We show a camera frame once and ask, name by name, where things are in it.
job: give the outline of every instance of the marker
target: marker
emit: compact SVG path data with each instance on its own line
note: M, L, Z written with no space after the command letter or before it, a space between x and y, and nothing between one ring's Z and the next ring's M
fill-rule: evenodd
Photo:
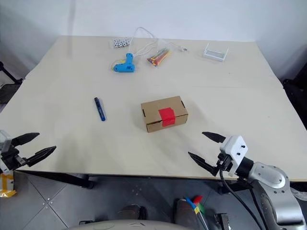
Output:
M96 103L96 106L97 106L97 109L98 109L98 113L100 115L101 120L105 121L106 118L105 118L104 112L102 111L102 107L101 107L99 99L97 97L95 97L94 100L95 100L95 103Z

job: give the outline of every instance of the white wall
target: white wall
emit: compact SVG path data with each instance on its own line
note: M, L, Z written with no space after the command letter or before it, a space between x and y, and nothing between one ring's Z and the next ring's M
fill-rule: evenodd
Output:
M306 0L0 0L0 60L24 77L59 35L257 41L276 76L307 61Z

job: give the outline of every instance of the bundle of colored pencils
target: bundle of colored pencils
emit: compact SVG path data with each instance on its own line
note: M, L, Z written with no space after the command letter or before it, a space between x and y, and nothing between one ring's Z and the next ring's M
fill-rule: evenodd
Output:
M161 49L156 55L148 58L147 60L154 66L159 66L160 63L169 55L170 50L167 48Z

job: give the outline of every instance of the white table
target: white table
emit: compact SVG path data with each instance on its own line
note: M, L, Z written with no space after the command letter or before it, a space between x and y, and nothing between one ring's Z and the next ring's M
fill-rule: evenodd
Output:
M189 52L174 51L158 68L142 57L135 73L116 73L110 65L127 49L111 49L109 40L60 37L0 114L1 129L13 137L41 133L20 148L22 156L57 146L23 170L212 178L188 155L215 165L219 145L201 134L211 131L242 135L248 158L307 180L307 132L255 43L211 41L229 47L218 62L201 57L208 41L173 40ZM133 49L148 42L135 39ZM140 104L177 95L187 123L147 133ZM106 122L94 97L102 99Z

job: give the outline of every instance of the black chair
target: black chair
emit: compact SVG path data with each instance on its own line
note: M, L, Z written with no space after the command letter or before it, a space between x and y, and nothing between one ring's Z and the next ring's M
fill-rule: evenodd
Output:
M0 89L0 104L7 104L21 86L23 79L16 79L5 68L0 61L0 71L3 71L14 84L5 84Z
M307 129L307 63L293 79L285 79L283 88Z

